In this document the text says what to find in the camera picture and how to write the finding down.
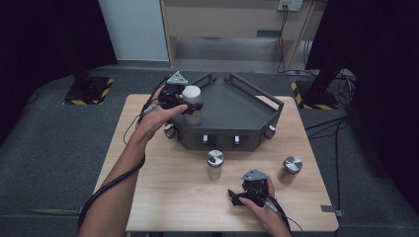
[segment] stand base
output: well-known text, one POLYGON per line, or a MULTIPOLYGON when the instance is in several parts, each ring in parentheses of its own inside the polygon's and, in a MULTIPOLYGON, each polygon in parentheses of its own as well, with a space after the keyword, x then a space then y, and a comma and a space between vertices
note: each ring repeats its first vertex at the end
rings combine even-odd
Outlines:
POLYGON ((330 92, 325 92, 320 100, 310 102, 307 99, 307 94, 311 88, 310 81, 296 81, 292 83, 293 94, 295 95, 296 103, 300 109, 310 110, 339 110, 338 102, 330 92))
POLYGON ((106 96, 114 82, 109 77, 91 77, 98 95, 83 93, 76 82, 73 83, 64 98, 65 105, 99 105, 105 101, 106 96))

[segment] metal cylinder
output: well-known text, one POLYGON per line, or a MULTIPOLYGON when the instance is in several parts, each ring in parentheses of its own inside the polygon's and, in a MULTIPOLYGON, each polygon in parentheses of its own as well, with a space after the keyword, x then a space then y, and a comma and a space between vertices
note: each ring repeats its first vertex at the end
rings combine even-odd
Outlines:
MULTIPOLYGON (((183 100, 191 104, 196 104, 201 101, 201 88, 198 86, 187 86, 182 92, 183 100)), ((184 114, 185 124, 199 125, 203 122, 203 113, 201 111, 194 111, 193 114, 184 114)))
POLYGON ((224 155, 219 150, 212 150, 209 152, 207 159, 208 175, 212 180, 217 180, 221 177, 222 164, 224 163, 224 155))
POLYGON ((301 171, 302 161, 298 156, 289 156, 284 160, 281 168, 279 180, 285 185, 293 182, 295 176, 301 171))

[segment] hand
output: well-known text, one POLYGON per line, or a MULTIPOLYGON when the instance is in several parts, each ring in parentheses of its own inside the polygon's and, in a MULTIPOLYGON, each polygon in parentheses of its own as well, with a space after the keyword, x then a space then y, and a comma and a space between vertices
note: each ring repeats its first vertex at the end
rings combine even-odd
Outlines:
MULTIPOLYGON (((153 95, 151 99, 151 104, 158 104, 158 95, 163 87, 160 87, 156 93, 153 95)), ((180 115, 188 108, 187 105, 177 106, 172 109, 164 110, 160 106, 156 106, 156 108, 145 115, 142 118, 142 121, 139 123, 138 128, 134 132, 134 134, 139 133, 138 136, 142 136, 147 140, 150 140, 154 133, 170 118, 180 115)))
MULTIPOLYGON (((272 197, 275 197, 275 188, 272 184, 271 178, 268 178, 268 190, 269 194, 272 197)), ((240 201, 247 206, 253 213, 258 217, 262 226, 268 231, 272 236, 275 237, 288 237, 292 236, 287 226, 284 224, 283 220, 269 207, 263 206, 260 207, 252 200, 240 197, 240 201)))

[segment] gray carpet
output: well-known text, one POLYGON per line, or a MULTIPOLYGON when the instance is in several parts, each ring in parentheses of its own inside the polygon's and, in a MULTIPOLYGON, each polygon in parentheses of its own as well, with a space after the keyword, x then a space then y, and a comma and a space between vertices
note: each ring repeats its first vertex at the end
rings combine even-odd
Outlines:
MULTIPOLYGON (((115 79, 104 104, 98 106, 62 105, 73 82, 72 77, 58 79, 39 88, 0 147, 0 210, 76 210, 82 206, 94 190, 126 97, 150 93, 169 73, 106 68, 92 70, 92 75, 115 79)), ((181 73, 190 81, 206 74, 181 73)), ((228 73, 214 75, 220 78, 228 73)), ((256 73, 239 75, 275 96, 292 96, 291 82, 297 78, 256 73)), ((305 127, 345 115, 343 107, 335 111, 299 112, 305 127)), ((307 134, 311 135, 316 130, 309 130, 307 134)), ((335 126, 321 135, 332 134, 334 130, 335 126)), ((326 189, 333 205, 337 206, 334 139, 334 136, 329 136, 310 142, 326 189)), ((391 180, 379 179, 373 174, 349 125, 339 131, 338 144, 340 201, 345 211, 345 217, 340 219, 338 236, 419 236, 418 215, 391 180)), ((0 216, 0 236, 76 234, 76 216, 24 213, 0 216)), ((305 236, 334 234, 305 232, 305 236)), ((299 232, 293 235, 302 236, 299 232)))

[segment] white wall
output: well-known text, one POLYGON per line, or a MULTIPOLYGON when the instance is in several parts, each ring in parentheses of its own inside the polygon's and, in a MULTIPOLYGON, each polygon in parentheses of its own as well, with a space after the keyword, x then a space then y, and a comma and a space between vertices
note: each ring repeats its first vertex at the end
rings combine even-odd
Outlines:
POLYGON ((118 60, 169 61, 159 0, 99 0, 118 60))

